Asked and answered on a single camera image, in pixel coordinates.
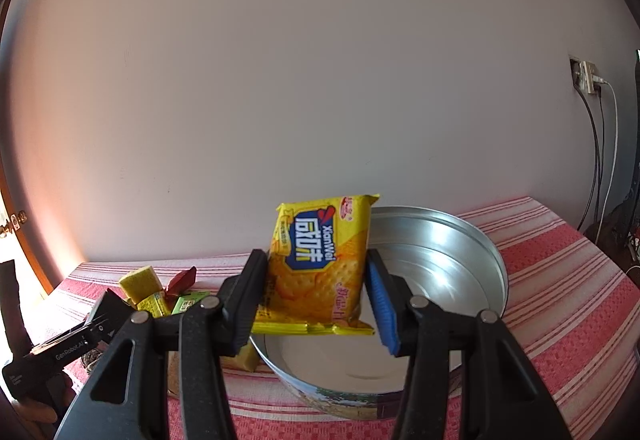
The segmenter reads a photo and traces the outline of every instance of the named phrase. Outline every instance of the tablecloth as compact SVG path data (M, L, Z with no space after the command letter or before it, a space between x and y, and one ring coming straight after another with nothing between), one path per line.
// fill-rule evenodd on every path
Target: tablecloth
M504 321L539 371L572 435L586 440L615 406L638 361L640 293L591 242L544 205L519 198L460 214L497 245L509 277ZM119 292L124 273L151 264L163 283L198 268L197 287L217 290L241 271L247 254L180 261L84 263L26 317L34 341L81 321L107 287ZM86 373L69 366L79 388ZM393 420L354 422L311 409L289 394L266 366L225 371L229 405L241 440L387 439ZM178 401L170 429L181 439ZM447 439L457 438L460 395L449 399Z

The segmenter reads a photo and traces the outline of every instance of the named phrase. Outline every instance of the human hand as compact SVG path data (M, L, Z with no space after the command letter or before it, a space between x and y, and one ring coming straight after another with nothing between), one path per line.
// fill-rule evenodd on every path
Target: human hand
M62 376L65 379L66 385L62 401L65 407L68 407L76 397L76 392L72 389L73 382L71 378L64 372ZM58 420L56 411L53 408L37 402L32 398L23 398L20 401L14 400L12 401L12 405L14 406L15 412L18 413L18 417L24 428L35 439L50 440L50 438L53 438L55 431L53 431L52 426L40 426L41 424L53 424Z

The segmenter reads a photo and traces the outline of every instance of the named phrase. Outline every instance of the silver rivet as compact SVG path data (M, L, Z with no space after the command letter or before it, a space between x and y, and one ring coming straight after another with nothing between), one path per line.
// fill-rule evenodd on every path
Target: silver rivet
M136 325L141 325L142 323L146 323L146 320L149 318L149 312L133 312L131 316L131 322Z
M205 310L212 310L220 304L220 299L214 295L208 295L202 301L200 301L200 307Z
M498 314L493 310L482 310L480 312L480 320L488 325L494 324L498 320Z
M409 299L411 308L427 308L429 300L424 295L414 295Z

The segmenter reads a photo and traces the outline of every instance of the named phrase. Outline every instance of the red heart logo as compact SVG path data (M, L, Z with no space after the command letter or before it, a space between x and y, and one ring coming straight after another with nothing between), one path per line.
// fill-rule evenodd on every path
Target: red heart logo
M335 214L335 207L333 205L329 205L326 210L325 209L320 209L318 211L318 217L320 218L320 225L324 225L325 223L329 222L329 220L331 220L332 217L334 217Z

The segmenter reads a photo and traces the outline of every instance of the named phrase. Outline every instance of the cracker packet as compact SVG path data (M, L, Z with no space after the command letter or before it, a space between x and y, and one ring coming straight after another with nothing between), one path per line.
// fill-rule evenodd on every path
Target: cracker packet
M252 332L371 335L360 320L371 206L360 195L282 203Z

